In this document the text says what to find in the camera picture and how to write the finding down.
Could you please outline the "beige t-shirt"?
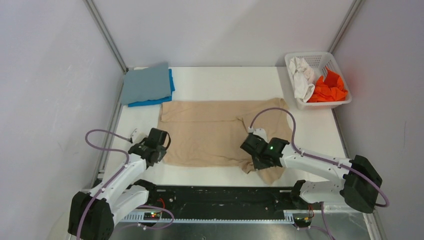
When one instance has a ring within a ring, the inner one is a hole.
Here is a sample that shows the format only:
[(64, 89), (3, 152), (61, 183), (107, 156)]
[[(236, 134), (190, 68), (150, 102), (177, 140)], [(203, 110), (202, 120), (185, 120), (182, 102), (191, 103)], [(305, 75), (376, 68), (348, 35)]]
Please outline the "beige t-shirt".
[(292, 129), (282, 98), (240, 101), (170, 101), (161, 106), (157, 127), (170, 134), (164, 157), (180, 167), (240, 167), (254, 172), (251, 156), (241, 149), (248, 128), (264, 129), (268, 139), (290, 140)]

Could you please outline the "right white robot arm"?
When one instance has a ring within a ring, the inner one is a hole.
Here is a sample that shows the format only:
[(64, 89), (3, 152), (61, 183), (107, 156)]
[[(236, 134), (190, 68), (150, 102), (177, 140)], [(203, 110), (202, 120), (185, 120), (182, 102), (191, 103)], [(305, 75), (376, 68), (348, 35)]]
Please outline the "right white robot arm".
[(290, 202), (297, 209), (320, 202), (344, 202), (358, 212), (371, 214), (379, 206), (383, 180), (364, 156), (349, 159), (306, 152), (287, 140), (273, 137), (266, 141), (255, 133), (249, 133), (240, 148), (251, 156), (256, 170), (298, 169), (325, 179), (296, 182)]

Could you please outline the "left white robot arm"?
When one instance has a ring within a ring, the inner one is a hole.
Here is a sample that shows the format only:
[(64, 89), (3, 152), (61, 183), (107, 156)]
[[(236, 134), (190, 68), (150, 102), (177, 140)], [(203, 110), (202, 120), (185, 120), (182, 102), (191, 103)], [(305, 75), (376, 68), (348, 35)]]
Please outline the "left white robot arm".
[(77, 192), (71, 201), (67, 233), (78, 240), (108, 240), (115, 226), (137, 208), (155, 209), (170, 216), (169, 225), (175, 221), (174, 214), (164, 207), (155, 206), (156, 192), (136, 185), (135, 180), (148, 167), (159, 163), (171, 145), (167, 131), (152, 128), (147, 137), (133, 143), (129, 150), (105, 148), (92, 144), (89, 135), (86, 143), (97, 150), (118, 152), (125, 156), (118, 169), (101, 183), (88, 190)]

